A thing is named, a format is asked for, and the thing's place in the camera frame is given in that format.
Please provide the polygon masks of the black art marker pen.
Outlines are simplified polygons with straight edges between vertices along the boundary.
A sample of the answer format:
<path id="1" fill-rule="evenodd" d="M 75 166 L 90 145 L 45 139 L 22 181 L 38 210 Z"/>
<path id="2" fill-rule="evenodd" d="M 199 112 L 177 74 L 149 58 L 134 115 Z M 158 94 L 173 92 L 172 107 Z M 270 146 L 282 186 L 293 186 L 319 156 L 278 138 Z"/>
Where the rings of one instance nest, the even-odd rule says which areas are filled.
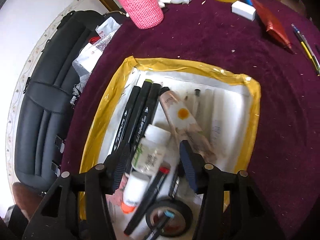
<path id="1" fill-rule="evenodd" d="M 127 165 L 124 172 L 127 178 L 129 178 L 130 176 L 131 168 L 132 168 L 131 161 L 133 159 L 133 156 L 135 155 L 139 142 L 144 136 L 146 128 L 153 120 L 161 87 L 162 86 L 160 84 L 153 83 L 151 86 L 150 92 L 148 94 L 148 97 L 146 98 L 146 102 L 144 103 L 144 107 L 142 109 L 142 112 L 140 114 L 139 121 L 137 124 L 135 136 L 133 137 L 133 141 L 131 144 L 131 152 L 129 155 L 129 159 L 127 161 Z"/>

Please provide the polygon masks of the white orange glue bottle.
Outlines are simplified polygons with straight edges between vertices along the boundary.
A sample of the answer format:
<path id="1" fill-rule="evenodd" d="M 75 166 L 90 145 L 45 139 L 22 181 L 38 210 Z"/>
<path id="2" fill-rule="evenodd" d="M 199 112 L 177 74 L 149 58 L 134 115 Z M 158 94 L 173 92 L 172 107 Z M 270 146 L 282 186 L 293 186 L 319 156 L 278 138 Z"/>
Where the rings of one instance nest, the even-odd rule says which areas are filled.
<path id="1" fill-rule="evenodd" d="M 150 177 L 146 174 L 133 171 L 125 185 L 123 192 L 123 201 L 121 203 L 121 210 L 124 214 L 132 213 L 140 204 L 148 184 Z"/>

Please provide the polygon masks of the red capped black marker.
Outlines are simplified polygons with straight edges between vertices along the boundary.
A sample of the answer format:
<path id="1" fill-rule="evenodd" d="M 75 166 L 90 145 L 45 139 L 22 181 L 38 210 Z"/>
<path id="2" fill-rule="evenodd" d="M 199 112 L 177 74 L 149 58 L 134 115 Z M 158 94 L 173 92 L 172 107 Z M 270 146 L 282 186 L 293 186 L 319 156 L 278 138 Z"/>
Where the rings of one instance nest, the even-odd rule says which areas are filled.
<path id="1" fill-rule="evenodd" d="M 127 227 L 124 230 L 124 234 L 126 236 L 131 235 L 131 233 L 134 232 L 135 228 L 139 226 L 139 223 L 143 219 L 148 208 L 155 202 L 169 172 L 170 167 L 168 166 L 161 166 L 159 168 L 152 183 L 150 184 L 149 188 L 144 194 L 142 201 L 140 202 L 138 208 L 136 209 L 135 213 L 131 217 L 131 220 L 129 221 Z"/>

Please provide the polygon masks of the maroon table cloth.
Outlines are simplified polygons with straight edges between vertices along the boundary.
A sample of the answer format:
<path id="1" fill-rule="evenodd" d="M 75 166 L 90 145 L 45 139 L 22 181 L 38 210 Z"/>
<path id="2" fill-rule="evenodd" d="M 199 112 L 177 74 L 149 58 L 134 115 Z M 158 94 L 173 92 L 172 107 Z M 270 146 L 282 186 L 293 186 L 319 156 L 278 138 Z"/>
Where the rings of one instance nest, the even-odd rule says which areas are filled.
<path id="1" fill-rule="evenodd" d="M 319 77 L 292 28 L 310 45 L 319 30 L 275 0 L 257 0 L 280 20 L 290 54 L 257 21 L 215 0 L 170 5 L 162 23 L 140 30 L 123 23 L 94 68 L 75 107 L 61 169 L 77 174 L 97 107 L 112 76 L 129 56 L 200 61 L 260 83 L 260 117 L 249 175 L 289 239 L 319 239 Z"/>

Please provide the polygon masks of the blue capped black marker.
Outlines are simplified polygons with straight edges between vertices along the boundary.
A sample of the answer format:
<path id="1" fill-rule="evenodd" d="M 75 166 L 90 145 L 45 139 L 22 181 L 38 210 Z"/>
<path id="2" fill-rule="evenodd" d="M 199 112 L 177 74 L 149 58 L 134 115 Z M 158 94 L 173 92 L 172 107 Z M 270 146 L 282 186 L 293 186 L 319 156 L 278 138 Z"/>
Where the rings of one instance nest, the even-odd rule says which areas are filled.
<path id="1" fill-rule="evenodd" d="M 145 235 L 143 240 L 155 240 L 157 239 L 161 233 L 163 232 L 163 229 L 167 222 L 175 217 L 175 214 L 171 211 L 165 211 L 163 213 L 163 216 L 157 221 L 157 223 L 151 227 L 150 232 Z"/>

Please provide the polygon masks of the white plastic pill bottle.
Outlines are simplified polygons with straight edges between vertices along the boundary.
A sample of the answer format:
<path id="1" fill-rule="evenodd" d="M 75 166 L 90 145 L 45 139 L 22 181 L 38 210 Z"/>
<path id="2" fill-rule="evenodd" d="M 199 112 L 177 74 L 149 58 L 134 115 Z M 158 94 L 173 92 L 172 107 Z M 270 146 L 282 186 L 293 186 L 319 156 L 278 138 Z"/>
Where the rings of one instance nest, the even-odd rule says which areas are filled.
<path id="1" fill-rule="evenodd" d="M 132 168 L 147 176 L 154 176 L 163 162 L 170 138 L 170 132 L 148 125 L 131 161 Z"/>

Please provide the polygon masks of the green capped black marker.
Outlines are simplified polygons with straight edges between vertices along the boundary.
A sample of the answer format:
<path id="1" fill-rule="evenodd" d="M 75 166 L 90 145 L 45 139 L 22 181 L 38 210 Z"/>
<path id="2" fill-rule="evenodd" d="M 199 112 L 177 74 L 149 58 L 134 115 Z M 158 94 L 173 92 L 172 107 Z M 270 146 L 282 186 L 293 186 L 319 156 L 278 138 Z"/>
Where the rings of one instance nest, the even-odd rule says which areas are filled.
<path id="1" fill-rule="evenodd" d="M 146 102 L 146 98 L 148 97 L 149 91 L 151 89 L 152 83 L 153 82 L 151 80 L 146 79 L 143 82 L 142 87 L 140 88 L 140 92 L 136 100 L 134 101 L 135 104 L 134 104 L 132 113 L 130 115 L 129 122 L 127 124 L 127 128 L 124 133 L 123 139 L 121 141 L 121 144 L 120 144 L 121 146 L 124 146 L 125 144 L 130 144 L 134 136 L 134 133 L 139 121 L 139 117 L 142 113 L 142 110 Z"/>

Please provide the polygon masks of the black office chair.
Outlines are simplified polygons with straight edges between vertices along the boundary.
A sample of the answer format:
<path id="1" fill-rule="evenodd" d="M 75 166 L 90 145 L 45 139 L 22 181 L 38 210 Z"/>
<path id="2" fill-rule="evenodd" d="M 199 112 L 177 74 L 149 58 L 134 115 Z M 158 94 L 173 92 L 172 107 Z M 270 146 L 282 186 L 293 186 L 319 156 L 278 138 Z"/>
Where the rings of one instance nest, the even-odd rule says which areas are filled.
<path id="1" fill-rule="evenodd" d="M 24 87 L 17 125 L 14 168 L 22 184 L 46 192 L 56 180 L 62 161 L 57 143 L 67 137 L 74 113 L 70 101 L 80 82 L 72 62 L 109 18 L 125 21 L 119 12 L 71 11 L 42 49 Z"/>

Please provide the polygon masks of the beige daisy cream tube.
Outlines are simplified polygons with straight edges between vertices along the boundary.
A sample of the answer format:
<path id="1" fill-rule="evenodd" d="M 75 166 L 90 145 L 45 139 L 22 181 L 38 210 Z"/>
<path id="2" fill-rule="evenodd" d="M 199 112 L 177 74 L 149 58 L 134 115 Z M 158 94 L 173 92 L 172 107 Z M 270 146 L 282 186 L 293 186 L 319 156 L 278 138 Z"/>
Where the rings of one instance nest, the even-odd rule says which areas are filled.
<path id="1" fill-rule="evenodd" d="M 217 157 L 212 146 L 178 94 L 168 87 L 163 87 L 160 90 L 159 102 L 176 144 L 187 140 L 194 153 L 202 155 L 208 163 L 215 163 Z"/>

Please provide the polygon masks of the yellow taped white tray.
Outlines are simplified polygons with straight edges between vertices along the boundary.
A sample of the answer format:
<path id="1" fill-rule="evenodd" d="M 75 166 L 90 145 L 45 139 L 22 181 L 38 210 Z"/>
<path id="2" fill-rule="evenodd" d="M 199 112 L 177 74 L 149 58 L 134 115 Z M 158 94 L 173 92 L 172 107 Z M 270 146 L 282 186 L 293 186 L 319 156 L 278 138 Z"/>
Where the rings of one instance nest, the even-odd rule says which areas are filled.
<path id="1" fill-rule="evenodd" d="M 112 77 L 99 103 L 85 144 L 81 172 L 104 163 L 111 154 L 131 90 L 134 86 L 141 88 L 146 79 L 178 94 L 213 148 L 217 160 L 211 164 L 229 173 L 246 170 L 260 114 L 261 92 L 257 81 L 245 74 L 234 74 L 197 61 L 128 57 Z M 159 97 L 150 125 L 171 133 Z M 180 237 L 159 236 L 157 239 L 193 239 L 197 226 L 203 196 L 196 194 L 189 186 L 179 146 L 171 134 L 167 152 L 160 165 L 170 167 L 170 172 L 153 204 L 164 199 L 180 200 L 190 207 L 193 222 L 190 229 Z M 81 218 L 86 218 L 85 194 L 80 197 L 79 207 Z M 137 208 L 138 206 L 131 214 L 124 214 L 120 207 L 109 211 L 116 239 L 143 239 L 149 233 L 144 215 L 131 235 L 124 234 Z"/>

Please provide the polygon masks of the silver bubble wrap bag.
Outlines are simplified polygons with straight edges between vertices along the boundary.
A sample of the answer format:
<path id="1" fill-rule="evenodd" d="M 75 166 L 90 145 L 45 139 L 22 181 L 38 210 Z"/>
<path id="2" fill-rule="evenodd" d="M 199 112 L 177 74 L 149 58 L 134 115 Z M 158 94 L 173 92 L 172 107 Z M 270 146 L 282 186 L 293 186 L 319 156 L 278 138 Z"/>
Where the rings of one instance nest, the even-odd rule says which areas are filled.
<path id="1" fill-rule="evenodd" d="M 94 44 L 88 43 L 80 51 L 79 56 L 72 62 L 72 66 L 79 76 L 79 83 L 73 87 L 73 96 L 70 100 L 70 104 L 74 107 L 83 93 L 84 87 L 89 80 L 89 77 L 97 64 L 97 61 L 103 54 L 103 51 L 112 40 L 116 31 L 109 33 L 107 36 L 101 38 Z"/>

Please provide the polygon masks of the yellow black pen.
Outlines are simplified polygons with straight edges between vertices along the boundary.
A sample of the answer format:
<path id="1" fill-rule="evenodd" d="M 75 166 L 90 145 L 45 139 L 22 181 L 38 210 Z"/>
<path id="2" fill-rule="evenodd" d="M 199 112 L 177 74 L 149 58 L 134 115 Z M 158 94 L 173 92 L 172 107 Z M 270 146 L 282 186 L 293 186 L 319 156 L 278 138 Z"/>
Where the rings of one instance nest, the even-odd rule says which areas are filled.
<path id="1" fill-rule="evenodd" d="M 291 24 L 291 27 L 293 29 L 295 36 L 298 38 L 301 46 L 305 50 L 308 58 L 312 62 L 313 66 L 315 67 L 317 76 L 319 76 L 319 61 L 316 55 L 314 54 L 312 48 L 310 47 L 310 44 L 308 43 L 306 37 L 301 33 L 301 31 L 293 23 Z"/>

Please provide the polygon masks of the white red paper packet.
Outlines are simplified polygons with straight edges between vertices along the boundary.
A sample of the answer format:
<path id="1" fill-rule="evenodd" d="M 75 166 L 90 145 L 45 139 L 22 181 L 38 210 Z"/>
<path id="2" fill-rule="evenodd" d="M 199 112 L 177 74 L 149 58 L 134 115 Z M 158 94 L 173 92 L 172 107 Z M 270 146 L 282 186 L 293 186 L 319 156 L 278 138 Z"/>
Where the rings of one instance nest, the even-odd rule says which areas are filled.
<path id="1" fill-rule="evenodd" d="M 111 39 L 120 28 L 120 26 L 121 25 L 117 23 L 113 17 L 109 17 L 101 25 L 97 26 L 95 31 L 101 39 Z"/>

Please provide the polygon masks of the red foil packet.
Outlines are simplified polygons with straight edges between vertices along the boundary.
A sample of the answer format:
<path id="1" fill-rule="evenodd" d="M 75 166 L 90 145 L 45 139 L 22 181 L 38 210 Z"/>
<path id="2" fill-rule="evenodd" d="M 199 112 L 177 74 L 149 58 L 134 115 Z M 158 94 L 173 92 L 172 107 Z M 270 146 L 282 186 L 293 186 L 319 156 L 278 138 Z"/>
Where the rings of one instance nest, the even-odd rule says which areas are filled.
<path id="1" fill-rule="evenodd" d="M 278 44 L 292 51 L 291 42 L 278 18 L 257 0 L 251 0 L 251 2 L 261 22 L 264 24 L 267 34 L 277 41 Z"/>

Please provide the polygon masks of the white eraser box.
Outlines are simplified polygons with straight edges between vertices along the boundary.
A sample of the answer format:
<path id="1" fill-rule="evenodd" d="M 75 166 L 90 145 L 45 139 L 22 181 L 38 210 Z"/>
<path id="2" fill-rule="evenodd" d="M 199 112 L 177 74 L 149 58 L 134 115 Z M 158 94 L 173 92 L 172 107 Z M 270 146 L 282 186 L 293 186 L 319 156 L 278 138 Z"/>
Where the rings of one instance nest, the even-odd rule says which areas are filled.
<path id="1" fill-rule="evenodd" d="M 232 13 L 239 15 L 251 22 L 255 20 L 256 9 L 244 2 L 235 1 L 231 6 Z"/>

